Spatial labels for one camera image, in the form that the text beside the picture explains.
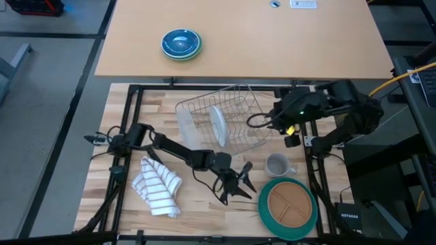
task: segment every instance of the label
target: label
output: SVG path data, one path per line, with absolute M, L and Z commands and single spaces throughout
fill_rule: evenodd
M 287 129 L 287 131 L 286 131 L 286 133 L 288 135 L 292 135 L 294 132 L 295 132 L 295 127 L 294 126 L 289 127 L 289 129 Z
M 420 79 L 420 76 L 418 75 L 418 73 L 410 74 L 409 78 L 410 78 L 412 83 L 416 83 L 416 84 L 421 83 L 421 79 Z
M 311 0 L 299 0 L 299 1 L 294 1 L 294 0 L 290 0 L 291 3 L 291 8 L 296 8 L 296 9 L 315 9 L 318 8 L 318 6 L 316 5 L 316 1 L 311 1 Z

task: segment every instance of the gray mug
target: gray mug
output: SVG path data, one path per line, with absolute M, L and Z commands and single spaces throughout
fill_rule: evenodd
M 291 167 L 287 156 L 281 153 L 272 153 L 265 162 L 265 174 L 271 178 L 283 177 L 291 172 L 297 174 L 297 169 Z

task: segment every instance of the dish rack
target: dish rack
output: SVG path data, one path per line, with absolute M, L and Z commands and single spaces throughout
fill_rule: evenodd
M 227 143 L 221 147 L 213 133 L 209 110 L 218 107 L 227 127 Z M 191 150 L 209 149 L 235 155 L 261 146 L 271 140 L 272 131 L 247 126 L 250 115 L 262 112 L 248 84 L 236 84 L 221 90 L 187 99 L 176 104 L 178 125 L 183 142 Z M 255 125 L 266 123 L 266 118 L 256 116 Z

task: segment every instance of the green bowl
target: green bowl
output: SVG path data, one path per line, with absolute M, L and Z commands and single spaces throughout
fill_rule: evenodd
M 191 55 L 189 55 L 187 57 L 176 58 L 176 57 L 171 57 L 171 56 L 167 55 L 165 52 L 163 52 L 165 54 L 165 56 L 167 56 L 168 58 L 170 58 L 172 60 L 175 60 L 175 61 L 187 61 L 187 60 L 190 60 L 193 57 L 197 56 L 197 54 L 199 54 L 200 51 L 203 49 L 203 40 L 200 37 L 200 35 L 198 35 L 198 33 L 196 33 L 195 31 L 192 31 L 192 32 L 194 32 L 198 36 L 198 48 L 197 48 L 197 50 L 194 53 L 192 53 Z
M 301 186 L 309 195 L 312 203 L 312 214 L 307 223 L 297 228 L 285 227 L 278 223 L 271 215 L 268 209 L 268 194 L 271 192 L 274 186 L 282 182 L 291 182 Z M 258 210 L 260 218 L 265 227 L 271 231 L 272 234 L 278 238 L 287 241 L 296 241 L 304 238 L 315 227 L 316 220 L 318 218 L 318 207 L 316 206 L 315 198 L 308 188 L 301 182 L 293 178 L 277 178 L 266 183 L 259 195 Z

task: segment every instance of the striped towel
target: striped towel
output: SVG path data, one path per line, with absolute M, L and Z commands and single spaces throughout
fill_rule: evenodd
M 141 171 L 131 186 L 150 206 L 152 215 L 168 214 L 175 218 L 181 213 L 175 199 L 182 179 L 160 162 L 148 157 L 141 159 Z

